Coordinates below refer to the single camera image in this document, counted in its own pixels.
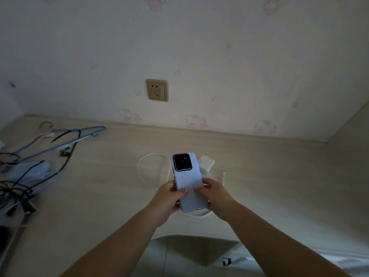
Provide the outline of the person's right hand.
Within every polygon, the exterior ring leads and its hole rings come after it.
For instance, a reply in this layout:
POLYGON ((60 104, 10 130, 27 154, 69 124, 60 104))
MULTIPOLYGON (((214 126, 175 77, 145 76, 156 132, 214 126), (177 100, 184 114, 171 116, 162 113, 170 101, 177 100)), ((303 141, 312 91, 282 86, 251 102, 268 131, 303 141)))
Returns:
POLYGON ((202 181, 204 187, 210 189, 210 195, 206 197, 209 202, 209 210, 228 223, 235 221, 239 217, 239 214, 237 214, 238 202, 219 182, 210 178, 202 178, 202 181))

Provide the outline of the person's left hand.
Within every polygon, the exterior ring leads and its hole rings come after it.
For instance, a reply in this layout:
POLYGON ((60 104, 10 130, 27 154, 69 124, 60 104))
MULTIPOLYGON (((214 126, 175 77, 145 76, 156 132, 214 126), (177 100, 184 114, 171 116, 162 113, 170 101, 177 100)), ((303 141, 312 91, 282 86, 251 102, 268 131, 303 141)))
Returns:
POLYGON ((175 180, 168 181, 159 187, 154 197, 144 208, 156 228, 163 225, 171 214, 180 209, 180 199, 170 199, 169 190, 171 189, 178 190, 175 180))

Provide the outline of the light blue smartphone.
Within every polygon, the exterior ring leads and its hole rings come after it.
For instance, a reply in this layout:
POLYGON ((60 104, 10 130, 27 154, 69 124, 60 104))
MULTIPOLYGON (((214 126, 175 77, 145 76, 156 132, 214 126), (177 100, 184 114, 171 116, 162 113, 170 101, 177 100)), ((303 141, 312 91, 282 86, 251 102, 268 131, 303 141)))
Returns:
POLYGON ((177 189, 186 189, 187 193, 179 200, 183 213, 207 209, 208 199, 197 193, 196 188, 204 187, 201 172, 194 153, 174 154, 171 158, 173 175, 177 189))

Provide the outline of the person's left forearm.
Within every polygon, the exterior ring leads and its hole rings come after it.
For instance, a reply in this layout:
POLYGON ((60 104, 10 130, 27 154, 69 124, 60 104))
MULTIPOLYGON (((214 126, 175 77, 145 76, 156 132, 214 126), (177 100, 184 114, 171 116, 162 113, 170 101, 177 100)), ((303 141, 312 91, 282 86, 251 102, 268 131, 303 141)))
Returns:
POLYGON ((129 277, 168 217, 157 208, 145 207, 59 277, 129 277))

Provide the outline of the person's right forearm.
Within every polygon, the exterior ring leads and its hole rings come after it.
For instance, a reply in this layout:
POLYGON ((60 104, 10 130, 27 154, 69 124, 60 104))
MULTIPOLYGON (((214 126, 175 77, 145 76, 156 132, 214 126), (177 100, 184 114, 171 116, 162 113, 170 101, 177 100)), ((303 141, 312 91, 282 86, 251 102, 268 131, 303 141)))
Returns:
POLYGON ((225 220, 268 277, 351 277, 236 201, 225 220))

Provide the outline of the white charger adapter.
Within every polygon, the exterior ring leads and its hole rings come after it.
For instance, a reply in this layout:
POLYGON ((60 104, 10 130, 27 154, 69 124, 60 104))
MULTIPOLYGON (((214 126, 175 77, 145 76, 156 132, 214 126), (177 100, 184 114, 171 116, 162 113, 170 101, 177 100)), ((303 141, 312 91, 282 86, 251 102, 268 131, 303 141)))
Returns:
POLYGON ((208 175, 215 165, 215 160, 208 157, 207 155, 202 155, 197 160, 197 164, 198 164, 201 174, 208 175))

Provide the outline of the blue clothes hanger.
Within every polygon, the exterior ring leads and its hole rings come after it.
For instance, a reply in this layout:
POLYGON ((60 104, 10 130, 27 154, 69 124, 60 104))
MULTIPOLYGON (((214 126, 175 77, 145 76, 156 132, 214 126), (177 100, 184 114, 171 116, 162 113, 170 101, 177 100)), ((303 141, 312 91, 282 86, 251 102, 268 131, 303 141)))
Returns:
POLYGON ((103 125, 98 125, 84 128, 64 129, 55 128, 52 122, 45 121, 39 125, 38 130, 39 133, 31 142, 23 145, 22 147, 16 149, 11 153, 0 153, 0 168, 3 168, 7 165, 12 166, 21 162, 28 161, 32 158, 49 153, 53 150, 64 151, 66 149, 70 149, 70 147, 72 147, 75 143, 83 139, 86 139, 88 137, 97 137, 101 132, 107 130, 107 127, 103 125), (49 141, 49 144, 53 144, 55 142, 56 145, 53 147, 48 147, 45 150, 39 151, 32 155, 22 156, 22 154, 27 149, 35 146, 37 143, 43 143, 44 139, 48 138, 52 138, 52 140, 49 141))

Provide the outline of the light blue pouch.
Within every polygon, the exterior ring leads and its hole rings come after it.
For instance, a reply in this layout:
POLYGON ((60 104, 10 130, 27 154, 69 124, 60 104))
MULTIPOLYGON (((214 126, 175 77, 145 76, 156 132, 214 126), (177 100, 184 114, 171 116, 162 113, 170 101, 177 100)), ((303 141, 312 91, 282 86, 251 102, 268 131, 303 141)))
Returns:
POLYGON ((44 180, 51 174, 52 165, 48 162, 24 162, 12 166, 5 173, 4 180, 25 185, 29 182, 44 180))

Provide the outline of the white garment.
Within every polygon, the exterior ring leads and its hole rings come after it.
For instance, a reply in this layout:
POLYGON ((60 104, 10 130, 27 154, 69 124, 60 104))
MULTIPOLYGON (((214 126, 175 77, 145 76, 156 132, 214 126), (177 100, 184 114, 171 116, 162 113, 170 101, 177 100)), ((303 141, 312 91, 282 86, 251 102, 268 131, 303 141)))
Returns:
MULTIPOLYGON (((369 277, 369 257, 332 251, 316 251, 320 256, 340 267, 352 277, 369 277)), ((255 258, 241 247, 223 255, 213 266, 262 273, 255 258)))

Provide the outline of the gold wall socket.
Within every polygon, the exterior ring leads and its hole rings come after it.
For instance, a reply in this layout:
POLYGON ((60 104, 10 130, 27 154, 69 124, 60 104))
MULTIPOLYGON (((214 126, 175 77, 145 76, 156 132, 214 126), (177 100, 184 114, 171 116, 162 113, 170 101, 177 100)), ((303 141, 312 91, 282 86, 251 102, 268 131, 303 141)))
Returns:
POLYGON ((146 79, 148 99, 153 101, 169 101, 168 82, 165 80, 146 79))

